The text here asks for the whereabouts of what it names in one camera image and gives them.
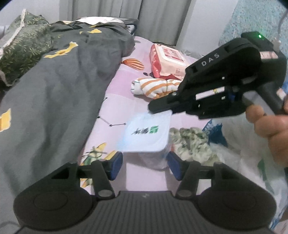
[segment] red package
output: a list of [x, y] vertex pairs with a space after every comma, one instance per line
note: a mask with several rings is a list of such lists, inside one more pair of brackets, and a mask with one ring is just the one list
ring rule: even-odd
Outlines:
[[190, 65], [180, 51], [160, 44], [152, 45], [149, 57], [154, 77], [165, 80], [182, 81]]

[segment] wall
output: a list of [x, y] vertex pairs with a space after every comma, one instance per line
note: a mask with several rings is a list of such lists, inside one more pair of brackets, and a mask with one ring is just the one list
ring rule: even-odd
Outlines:
[[192, 0], [176, 48], [201, 55], [215, 50], [237, 2]]
[[49, 23], [72, 18], [68, 9], [73, 0], [12, 0], [0, 11], [0, 25], [9, 25], [26, 8], [34, 15], [42, 15]]

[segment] leaf pattern pillow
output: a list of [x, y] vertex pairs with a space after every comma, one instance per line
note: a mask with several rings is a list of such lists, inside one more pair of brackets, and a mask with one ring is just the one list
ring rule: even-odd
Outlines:
[[52, 46], [48, 21], [24, 9], [0, 40], [0, 77], [6, 86], [13, 86]]

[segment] gray blanket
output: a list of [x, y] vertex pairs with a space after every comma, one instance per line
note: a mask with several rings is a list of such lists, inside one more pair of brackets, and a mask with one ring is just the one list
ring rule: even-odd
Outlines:
[[[48, 55], [59, 55], [44, 56], [1, 102], [0, 115], [11, 109], [11, 126], [0, 132], [0, 233], [19, 228], [12, 209], [17, 194], [76, 162], [107, 86], [134, 47], [123, 24], [89, 26], [53, 24]], [[71, 49], [70, 42], [78, 46]]]

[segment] gray curtain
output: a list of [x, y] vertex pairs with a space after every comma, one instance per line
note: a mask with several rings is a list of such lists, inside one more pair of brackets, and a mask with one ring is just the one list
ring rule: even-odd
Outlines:
[[112, 16], [139, 19], [136, 35], [176, 45], [191, 0], [74, 0], [73, 19]]

